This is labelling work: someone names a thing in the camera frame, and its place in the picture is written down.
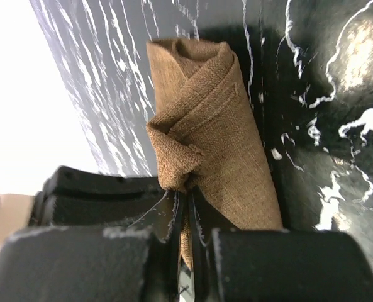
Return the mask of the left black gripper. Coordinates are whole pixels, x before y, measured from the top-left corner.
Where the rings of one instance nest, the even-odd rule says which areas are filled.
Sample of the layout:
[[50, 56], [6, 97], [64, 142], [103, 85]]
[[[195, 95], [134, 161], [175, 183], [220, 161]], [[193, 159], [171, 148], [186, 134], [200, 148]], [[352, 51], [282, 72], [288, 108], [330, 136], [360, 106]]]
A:
[[29, 226], [144, 225], [170, 221], [174, 195], [156, 177], [107, 176], [60, 166], [34, 197]]

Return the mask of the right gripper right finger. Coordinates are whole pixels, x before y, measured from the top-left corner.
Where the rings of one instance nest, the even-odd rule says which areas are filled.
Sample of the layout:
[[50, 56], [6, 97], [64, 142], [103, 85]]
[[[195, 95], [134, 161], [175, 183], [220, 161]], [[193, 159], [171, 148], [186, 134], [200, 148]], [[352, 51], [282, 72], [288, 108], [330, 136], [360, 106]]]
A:
[[196, 301], [373, 301], [373, 272], [342, 232], [243, 231], [214, 227], [203, 238], [187, 196]]

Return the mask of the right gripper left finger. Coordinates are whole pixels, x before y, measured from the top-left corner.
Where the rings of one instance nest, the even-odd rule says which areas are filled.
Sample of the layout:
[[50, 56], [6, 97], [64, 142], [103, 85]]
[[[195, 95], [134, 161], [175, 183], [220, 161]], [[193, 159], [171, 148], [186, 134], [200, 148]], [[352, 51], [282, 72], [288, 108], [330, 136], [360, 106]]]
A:
[[167, 215], [139, 224], [27, 227], [33, 197], [0, 195], [0, 301], [178, 301], [185, 199], [165, 193]]

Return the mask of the brown cloth napkin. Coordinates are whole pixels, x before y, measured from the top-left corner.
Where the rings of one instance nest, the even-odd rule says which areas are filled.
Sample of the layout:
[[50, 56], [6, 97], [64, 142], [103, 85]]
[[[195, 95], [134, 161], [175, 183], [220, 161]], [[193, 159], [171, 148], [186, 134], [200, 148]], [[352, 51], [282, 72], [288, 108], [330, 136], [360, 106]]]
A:
[[282, 218], [236, 53], [226, 42], [147, 43], [156, 114], [147, 133], [162, 188], [197, 187], [242, 230], [280, 230]]

